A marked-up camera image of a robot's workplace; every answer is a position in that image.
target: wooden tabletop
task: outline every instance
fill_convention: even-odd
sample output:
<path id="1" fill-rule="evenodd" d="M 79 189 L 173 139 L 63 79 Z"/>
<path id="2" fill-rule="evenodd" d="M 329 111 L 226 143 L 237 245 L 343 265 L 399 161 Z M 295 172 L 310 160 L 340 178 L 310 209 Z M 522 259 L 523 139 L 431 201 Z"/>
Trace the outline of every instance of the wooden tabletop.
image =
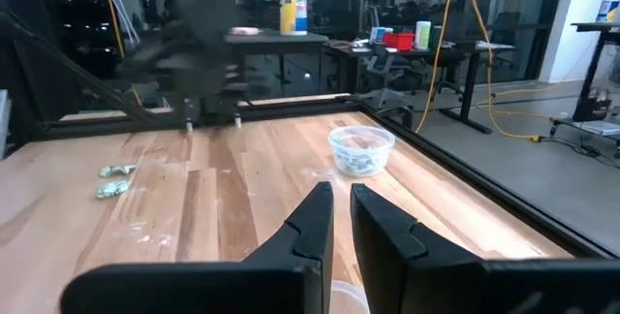
<path id="1" fill-rule="evenodd" d="M 361 287 L 349 193 L 362 182 L 484 258 L 568 253 L 398 141 L 384 172 L 334 168 L 331 129 L 376 125 L 362 113 L 199 129 L 33 142 L 0 163 L 0 313 L 52 313 L 63 287 L 92 267 L 126 262 L 240 261 L 319 181 L 334 191 L 333 279 Z M 130 190 L 95 200 L 101 167 L 137 164 Z"/>

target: yellow cable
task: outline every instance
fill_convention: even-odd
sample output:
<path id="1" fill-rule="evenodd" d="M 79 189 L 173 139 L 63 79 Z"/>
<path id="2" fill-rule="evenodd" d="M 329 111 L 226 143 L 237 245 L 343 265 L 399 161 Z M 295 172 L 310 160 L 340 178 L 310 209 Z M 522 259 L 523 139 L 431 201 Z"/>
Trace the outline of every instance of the yellow cable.
<path id="1" fill-rule="evenodd" d="M 504 131 L 498 124 L 497 121 L 495 121 L 495 117 L 493 116 L 493 90 L 491 87 L 491 81 L 492 81 L 492 66 L 493 66 L 493 49 L 491 48 L 491 41 L 488 37 L 488 32 L 486 31 L 486 27 L 484 25 L 484 21 L 482 20 L 482 15 L 481 12 L 478 8 L 478 1 L 477 0 L 471 0 L 472 1 L 472 7 L 474 8 L 474 12 L 476 14 L 476 19 L 478 20 L 478 25 L 480 26 L 480 30 L 482 31 L 482 34 L 484 35 L 484 39 L 486 41 L 487 47 L 488 47 L 488 66 L 486 67 L 486 86 L 488 88 L 488 114 L 489 117 L 491 118 L 491 122 L 493 123 L 493 126 L 497 129 L 497 131 L 509 138 L 514 138 L 514 139 L 524 139 L 524 140 L 529 140 L 529 141 L 538 141 L 540 139 L 539 135 L 517 135 L 517 134 L 511 134 L 509 132 Z"/>
<path id="2" fill-rule="evenodd" d="M 424 113 L 422 114 L 422 119 L 419 121 L 418 127 L 416 128 L 416 134 L 419 132 L 419 129 L 422 128 L 422 125 L 424 124 L 424 120 L 426 120 L 426 115 L 428 114 L 428 110 L 430 109 L 430 100 L 433 97 L 433 87 L 435 86 L 435 78 L 437 77 L 437 64 L 439 63 L 439 53 L 442 49 L 442 41 L 444 40 L 444 32 L 446 30 L 446 24 L 448 23 L 450 2 L 451 0 L 447 1 L 446 9 L 444 10 L 444 21 L 442 23 L 442 30 L 439 33 L 439 42 L 437 43 L 437 51 L 435 51 L 435 60 L 433 62 L 433 75 L 432 75 L 432 79 L 430 80 L 430 87 L 428 89 L 428 97 L 426 98 L 426 107 L 424 107 Z"/>
<path id="3" fill-rule="evenodd" d="M 123 44 L 122 44 L 122 40 L 120 38 L 120 32 L 119 32 L 120 24 L 118 24 L 118 21 L 116 20 L 116 13 L 114 12 L 114 4 L 112 3 L 112 0 L 108 0 L 108 5 L 109 5 L 109 14 L 112 16 L 112 24 L 114 25 L 114 35 L 116 36 L 116 42 L 118 43 L 118 50 L 120 51 L 120 57 L 122 59 L 125 59 L 125 51 L 123 50 Z M 136 89 L 134 88 L 134 84 L 133 83 L 131 84 L 132 84 L 132 92 L 134 93 L 136 102 L 140 106 L 142 106 L 140 95 L 138 94 L 138 91 L 136 91 Z"/>

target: floor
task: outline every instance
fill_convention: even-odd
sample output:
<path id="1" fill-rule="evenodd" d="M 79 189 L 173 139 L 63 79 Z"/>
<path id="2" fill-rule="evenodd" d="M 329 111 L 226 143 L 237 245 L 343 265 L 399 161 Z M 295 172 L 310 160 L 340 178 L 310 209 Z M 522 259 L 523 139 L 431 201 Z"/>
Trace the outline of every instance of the floor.
<path id="1" fill-rule="evenodd" d="M 312 64 L 311 58 L 301 62 L 294 59 L 294 64 L 287 64 L 289 76 L 297 80 L 297 83 L 287 86 L 287 92 L 308 94 L 317 89 L 316 83 L 303 79 L 309 69 L 296 66 Z M 272 82 L 277 85 L 278 81 L 273 79 Z M 608 87 L 608 84 L 599 80 L 597 86 Z M 498 93 L 498 106 L 494 109 L 568 116 L 574 111 L 580 87 L 580 81 L 553 85 L 534 82 L 494 84 L 493 92 Z M 524 89 L 536 91 L 513 92 Z M 420 92 L 416 96 L 420 104 L 418 110 L 424 105 L 426 95 Z M 474 100 L 484 101 L 487 95 L 486 85 L 478 85 Z M 618 105 L 618 95 L 614 94 L 613 98 L 616 99 L 614 104 Z M 431 109 L 459 106 L 458 96 L 446 90 L 431 105 Z M 471 117 L 493 127 L 486 110 L 472 109 Z M 504 114 L 496 117 L 500 126 L 509 132 L 527 135 L 549 133 L 550 122 L 544 118 Z M 617 217 L 620 211 L 620 199 L 617 199 L 620 172 L 617 170 L 577 155 L 562 144 L 515 140 L 497 131 L 492 135 L 483 135 L 435 111 L 429 114 L 421 134 L 620 255 L 620 237 L 617 237 L 620 230 L 620 219 Z M 578 132 L 569 128 L 561 128 L 556 136 L 571 141 L 580 140 Z M 613 141 L 587 135 L 583 138 L 606 156 L 613 156 Z"/>
<path id="2" fill-rule="evenodd" d="M 483 258 L 570 257 L 402 141 L 380 174 L 341 174 L 326 138 L 356 124 L 376 125 L 351 112 L 189 136 L 161 131 L 28 143 L 0 165 L 0 312 L 52 313 L 73 276 L 109 263 L 243 260 L 326 180 L 334 194 L 332 278 L 357 287 L 354 182 Z M 50 169 L 60 162 L 62 170 Z M 129 177 L 97 175 L 128 163 L 138 165 Z M 99 185 L 115 179 L 129 179 L 130 189 L 94 198 Z"/>

